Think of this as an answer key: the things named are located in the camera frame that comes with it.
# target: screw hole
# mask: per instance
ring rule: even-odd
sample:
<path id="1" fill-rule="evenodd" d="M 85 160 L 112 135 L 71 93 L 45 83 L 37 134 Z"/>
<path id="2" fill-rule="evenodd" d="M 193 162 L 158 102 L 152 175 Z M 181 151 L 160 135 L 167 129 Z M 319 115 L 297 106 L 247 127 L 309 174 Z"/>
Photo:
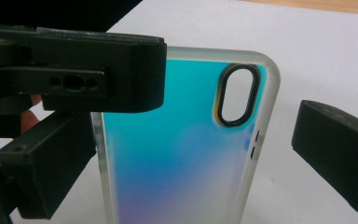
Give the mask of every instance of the screw hole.
<path id="1" fill-rule="evenodd" d="M 63 79 L 63 86 L 72 92 L 81 92 L 86 89 L 86 82 L 81 77 L 68 76 Z"/>

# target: phone case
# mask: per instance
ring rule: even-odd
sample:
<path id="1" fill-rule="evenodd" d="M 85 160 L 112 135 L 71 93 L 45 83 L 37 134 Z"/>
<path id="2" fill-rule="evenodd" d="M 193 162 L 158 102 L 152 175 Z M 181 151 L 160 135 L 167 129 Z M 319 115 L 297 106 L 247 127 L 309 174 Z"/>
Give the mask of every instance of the phone case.
<path id="1" fill-rule="evenodd" d="M 235 69 L 253 84 L 246 111 L 227 120 Z M 162 107 L 93 114 L 108 223 L 240 223 L 279 84 L 263 54 L 169 47 Z"/>

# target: mounting hole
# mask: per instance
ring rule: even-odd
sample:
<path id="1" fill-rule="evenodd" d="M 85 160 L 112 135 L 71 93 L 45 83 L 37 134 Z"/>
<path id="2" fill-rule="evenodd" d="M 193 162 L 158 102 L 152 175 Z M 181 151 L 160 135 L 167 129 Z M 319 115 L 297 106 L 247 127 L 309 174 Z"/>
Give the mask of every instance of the mounting hole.
<path id="1" fill-rule="evenodd" d="M 51 77 L 48 80 L 48 84 L 51 88 L 58 89 L 62 85 L 62 82 L 58 77 Z"/>
<path id="2" fill-rule="evenodd" d="M 96 91 L 98 90 L 98 82 L 95 79 L 88 79 L 87 80 L 87 89 L 89 91 Z"/>
<path id="3" fill-rule="evenodd" d="M 63 86 L 68 91 L 81 92 L 86 89 L 86 82 L 81 77 L 68 76 L 63 78 Z"/>

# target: black clamp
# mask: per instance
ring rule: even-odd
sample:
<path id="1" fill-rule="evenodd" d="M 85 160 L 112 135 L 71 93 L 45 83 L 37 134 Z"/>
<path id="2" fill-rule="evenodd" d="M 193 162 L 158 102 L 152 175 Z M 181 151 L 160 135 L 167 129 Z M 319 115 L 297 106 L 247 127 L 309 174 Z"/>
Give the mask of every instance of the black clamp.
<path id="1" fill-rule="evenodd" d="M 95 154 L 90 112 L 162 106 L 167 47 L 159 37 L 0 26 L 0 223 L 18 207 L 51 218 Z M 55 110 L 27 133 L 20 116 L 40 94 Z"/>
<path id="2" fill-rule="evenodd" d="M 358 118 L 304 100 L 292 146 L 358 212 Z"/>

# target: black oval camera ring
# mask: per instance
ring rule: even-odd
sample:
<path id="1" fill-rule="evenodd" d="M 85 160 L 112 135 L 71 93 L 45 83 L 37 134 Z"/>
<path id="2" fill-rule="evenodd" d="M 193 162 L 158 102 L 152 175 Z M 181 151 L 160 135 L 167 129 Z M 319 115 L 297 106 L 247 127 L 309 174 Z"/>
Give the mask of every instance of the black oval camera ring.
<path id="1" fill-rule="evenodd" d="M 227 120 L 223 115 L 224 110 L 224 102 L 226 99 L 226 90 L 228 80 L 236 71 L 245 69 L 252 74 L 252 85 L 249 91 L 248 101 L 246 103 L 246 107 L 244 109 L 243 114 L 234 120 Z M 217 119 L 218 122 L 227 127 L 236 127 L 242 125 L 246 122 L 251 116 L 255 108 L 255 100 L 257 97 L 258 88 L 260 86 L 260 72 L 257 69 L 257 66 L 252 64 L 240 64 L 240 63 L 232 63 L 225 70 L 223 70 L 222 75 L 219 78 L 219 87 L 218 93 L 216 97 L 216 105 L 217 105 Z"/>

